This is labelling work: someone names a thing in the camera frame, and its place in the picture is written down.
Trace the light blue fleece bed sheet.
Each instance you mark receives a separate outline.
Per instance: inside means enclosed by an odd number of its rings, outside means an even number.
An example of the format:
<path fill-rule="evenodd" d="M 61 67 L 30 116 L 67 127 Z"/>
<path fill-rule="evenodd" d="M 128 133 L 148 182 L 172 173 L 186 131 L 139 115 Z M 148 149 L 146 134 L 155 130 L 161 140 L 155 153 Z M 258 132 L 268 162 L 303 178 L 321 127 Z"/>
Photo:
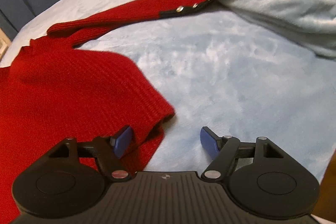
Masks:
<path fill-rule="evenodd" d="M 175 117 L 147 170 L 203 172 L 200 130 L 265 136 L 318 180 L 335 150 L 335 61 L 250 23 L 223 5 L 136 23 L 85 43 L 132 59 Z"/>

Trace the red knit sweater dress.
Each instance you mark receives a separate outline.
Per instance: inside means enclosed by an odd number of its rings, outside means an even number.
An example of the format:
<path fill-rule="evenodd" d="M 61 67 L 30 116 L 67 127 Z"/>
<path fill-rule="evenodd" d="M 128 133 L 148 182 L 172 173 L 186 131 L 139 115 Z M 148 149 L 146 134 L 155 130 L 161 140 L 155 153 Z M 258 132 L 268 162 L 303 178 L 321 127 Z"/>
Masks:
<path fill-rule="evenodd" d="M 130 126 L 121 161 L 142 170 L 163 139 L 174 108 L 124 55 L 79 46 L 132 23 L 189 15 L 216 0 L 135 0 L 87 18 L 57 23 L 1 69 L 1 223 L 18 214 L 11 186 L 68 136 L 88 141 Z"/>

